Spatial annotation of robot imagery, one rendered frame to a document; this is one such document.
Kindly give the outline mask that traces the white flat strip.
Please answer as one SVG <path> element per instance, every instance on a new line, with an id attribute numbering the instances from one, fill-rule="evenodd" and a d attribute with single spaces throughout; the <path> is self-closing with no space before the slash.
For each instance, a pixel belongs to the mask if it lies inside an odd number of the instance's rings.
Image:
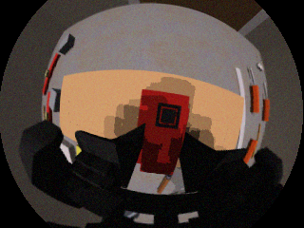
<path id="1" fill-rule="evenodd" d="M 243 96 L 244 103 L 243 103 L 243 115 L 242 115 L 242 128 L 239 129 L 239 138 L 238 138 L 238 144 L 237 149 L 240 149 L 240 146 L 242 145 L 243 140 L 243 130 L 244 130 L 244 115 L 246 115 L 246 94 L 244 94 L 244 84 L 242 79 L 242 73 L 240 73 L 240 68 L 235 68 L 237 80 L 238 80 L 238 87 L 239 87 L 239 95 Z"/>

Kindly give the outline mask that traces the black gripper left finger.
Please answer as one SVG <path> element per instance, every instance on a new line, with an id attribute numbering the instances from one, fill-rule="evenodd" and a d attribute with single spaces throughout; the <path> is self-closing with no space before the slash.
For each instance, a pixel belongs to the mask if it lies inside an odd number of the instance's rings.
<path id="1" fill-rule="evenodd" d="M 130 183 L 134 167 L 137 160 L 140 158 L 140 152 L 144 142 L 144 126 L 137 126 L 136 129 L 130 130 L 128 133 L 122 134 L 121 137 L 115 137 L 113 140 L 108 140 L 107 137 L 94 136 L 77 130 L 75 140 L 79 142 L 81 151 L 91 153 L 100 159 L 104 159 L 115 164 L 115 170 L 118 172 L 118 178 L 121 180 L 122 186 Z"/>

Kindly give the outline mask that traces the yellow rectangular block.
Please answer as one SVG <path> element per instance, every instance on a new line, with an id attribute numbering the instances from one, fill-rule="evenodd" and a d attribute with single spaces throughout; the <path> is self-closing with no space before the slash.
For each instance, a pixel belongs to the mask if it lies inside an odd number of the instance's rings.
<path id="1" fill-rule="evenodd" d="M 77 151 L 77 155 L 79 155 L 79 152 L 81 152 L 81 149 L 80 149 L 80 147 L 79 147 L 79 144 L 77 144 L 76 151 Z M 76 155 L 76 156 L 77 156 L 77 155 Z"/>

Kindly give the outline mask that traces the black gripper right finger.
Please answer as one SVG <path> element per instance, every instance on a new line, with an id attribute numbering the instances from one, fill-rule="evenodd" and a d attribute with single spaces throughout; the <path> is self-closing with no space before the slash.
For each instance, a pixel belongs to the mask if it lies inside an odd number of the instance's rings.
<path id="1" fill-rule="evenodd" d="M 185 133 L 179 158 L 185 194 L 197 193 L 199 185 L 210 178 L 222 163 L 243 159 L 246 153 L 244 148 L 217 151 Z"/>

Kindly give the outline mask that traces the orange rectangular floor panel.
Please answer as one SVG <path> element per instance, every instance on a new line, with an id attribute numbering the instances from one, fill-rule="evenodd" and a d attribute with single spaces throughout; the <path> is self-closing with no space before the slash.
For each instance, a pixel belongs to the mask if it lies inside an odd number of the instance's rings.
<path id="1" fill-rule="evenodd" d="M 190 96 L 186 133 L 217 151 L 235 151 L 242 128 L 243 96 L 186 76 L 140 69 L 104 69 L 65 76 L 61 132 L 73 141 L 77 130 L 108 140 L 121 137 L 138 126 L 144 88 Z"/>

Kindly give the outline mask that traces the brown-handled awl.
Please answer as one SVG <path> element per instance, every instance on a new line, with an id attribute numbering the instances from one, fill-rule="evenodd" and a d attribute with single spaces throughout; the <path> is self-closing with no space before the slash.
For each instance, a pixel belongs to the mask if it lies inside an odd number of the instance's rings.
<path id="1" fill-rule="evenodd" d="M 164 176 L 164 180 L 163 183 L 161 183 L 161 186 L 159 187 L 159 191 L 157 191 L 157 193 L 162 194 L 162 191 L 164 190 L 163 187 L 167 185 L 167 183 L 170 181 L 170 179 L 172 178 L 171 175 L 166 175 Z"/>

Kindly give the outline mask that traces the small white rectangular block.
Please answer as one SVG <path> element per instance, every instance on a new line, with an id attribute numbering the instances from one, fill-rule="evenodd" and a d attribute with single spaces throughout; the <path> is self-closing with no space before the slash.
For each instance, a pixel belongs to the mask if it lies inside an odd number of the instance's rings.
<path id="1" fill-rule="evenodd" d="M 262 71 L 261 64 L 256 64 L 256 67 L 257 67 L 258 69 L 261 69 L 261 71 Z"/>

